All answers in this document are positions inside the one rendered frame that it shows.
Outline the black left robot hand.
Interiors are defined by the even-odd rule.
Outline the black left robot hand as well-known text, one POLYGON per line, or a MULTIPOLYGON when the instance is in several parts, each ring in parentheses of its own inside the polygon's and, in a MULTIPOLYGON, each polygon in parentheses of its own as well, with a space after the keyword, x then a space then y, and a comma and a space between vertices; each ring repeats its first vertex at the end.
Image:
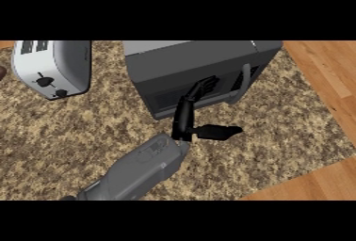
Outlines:
POLYGON ((192 135, 200 139, 225 141, 231 136, 243 132, 239 126, 221 126, 206 124, 194 126, 194 103, 215 88, 220 79, 215 75, 199 80, 184 95, 180 96, 172 120, 174 140, 192 141, 192 135))

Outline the dark grey microwave door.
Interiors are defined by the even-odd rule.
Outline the dark grey microwave door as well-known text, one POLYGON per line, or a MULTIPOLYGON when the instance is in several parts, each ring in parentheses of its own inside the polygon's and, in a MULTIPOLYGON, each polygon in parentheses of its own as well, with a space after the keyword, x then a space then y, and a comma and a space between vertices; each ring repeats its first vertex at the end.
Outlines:
MULTIPOLYGON (((252 84, 258 75, 259 66, 249 68, 249 80, 243 80, 243 68, 233 72, 212 74, 218 79, 212 89, 202 95, 194 103, 194 108, 220 102, 239 100, 252 84)), ((147 80, 143 83, 134 83, 143 103, 149 109, 155 120, 162 120, 174 116, 178 99, 189 92, 190 88, 202 78, 194 78, 189 72, 180 72, 156 80, 147 80)))

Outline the dark grey microwave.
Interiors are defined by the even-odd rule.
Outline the dark grey microwave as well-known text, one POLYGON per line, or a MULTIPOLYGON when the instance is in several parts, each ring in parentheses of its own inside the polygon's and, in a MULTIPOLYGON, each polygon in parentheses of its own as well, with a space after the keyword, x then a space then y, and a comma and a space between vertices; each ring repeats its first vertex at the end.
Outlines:
POLYGON ((248 63, 264 71, 280 50, 279 40, 125 40, 129 80, 143 83, 180 72, 194 78, 233 72, 248 63))

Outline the white and silver toaster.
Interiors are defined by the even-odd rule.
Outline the white and silver toaster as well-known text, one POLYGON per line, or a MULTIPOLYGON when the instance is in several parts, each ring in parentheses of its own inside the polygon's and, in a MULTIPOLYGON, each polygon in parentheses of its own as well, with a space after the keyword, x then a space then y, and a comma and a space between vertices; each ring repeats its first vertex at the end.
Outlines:
POLYGON ((57 89, 67 91, 64 97, 85 93, 91 77, 91 41, 17 40, 11 49, 11 71, 47 100, 60 99, 57 89), (54 79, 44 88, 35 82, 39 73, 54 79))

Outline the black toaster lever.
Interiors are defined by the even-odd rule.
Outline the black toaster lever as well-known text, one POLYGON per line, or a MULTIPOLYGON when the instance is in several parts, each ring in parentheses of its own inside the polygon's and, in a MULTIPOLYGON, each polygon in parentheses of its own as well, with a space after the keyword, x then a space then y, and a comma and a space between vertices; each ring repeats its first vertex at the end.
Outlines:
POLYGON ((51 77, 44 77, 39 73, 39 78, 35 80, 36 84, 44 88, 51 85, 54 79, 51 77))

